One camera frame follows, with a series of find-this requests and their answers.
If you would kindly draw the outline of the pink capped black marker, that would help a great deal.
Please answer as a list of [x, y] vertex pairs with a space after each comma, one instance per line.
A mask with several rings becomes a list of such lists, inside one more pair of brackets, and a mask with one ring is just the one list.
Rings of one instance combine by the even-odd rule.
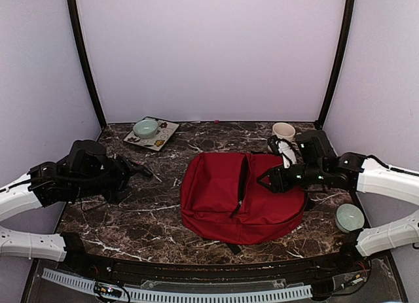
[[134, 162], [134, 170], [135, 170], [136, 173], [139, 173], [139, 174], [141, 174], [145, 177], [148, 177], [148, 178], [153, 177], [153, 172], [150, 169], [146, 168], [142, 164], [138, 164], [138, 163]]

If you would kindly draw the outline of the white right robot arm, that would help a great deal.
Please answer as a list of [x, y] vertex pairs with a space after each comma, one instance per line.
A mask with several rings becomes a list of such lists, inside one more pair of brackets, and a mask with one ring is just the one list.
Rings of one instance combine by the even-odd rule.
[[[275, 135], [268, 138], [268, 147], [283, 163], [262, 173], [258, 184], [273, 193], [320, 185], [418, 206], [417, 171], [386, 164], [372, 154], [338, 155], [323, 131], [299, 134], [295, 141], [293, 146]], [[406, 245], [418, 245], [417, 210], [380, 226], [350, 232], [348, 242], [334, 259], [334, 267], [347, 273], [358, 264], [359, 256]]]

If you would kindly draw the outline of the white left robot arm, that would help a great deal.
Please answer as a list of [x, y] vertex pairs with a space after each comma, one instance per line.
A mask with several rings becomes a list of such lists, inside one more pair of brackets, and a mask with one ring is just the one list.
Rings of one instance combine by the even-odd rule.
[[[123, 156], [94, 160], [86, 170], [72, 169], [67, 160], [45, 162], [1, 188], [1, 220], [89, 196], [119, 204], [127, 195], [128, 181], [140, 172], [146, 172], [144, 166]], [[1, 227], [1, 256], [66, 261], [78, 274], [92, 269], [92, 259], [72, 233], [34, 234]]]

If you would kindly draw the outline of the red backpack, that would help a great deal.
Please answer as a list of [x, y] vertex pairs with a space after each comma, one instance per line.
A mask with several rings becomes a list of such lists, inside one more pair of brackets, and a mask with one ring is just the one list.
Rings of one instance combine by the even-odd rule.
[[308, 195], [296, 187], [273, 193], [257, 183], [282, 158], [267, 153], [203, 152], [181, 183], [183, 225], [202, 238], [255, 245], [281, 238], [302, 221]]

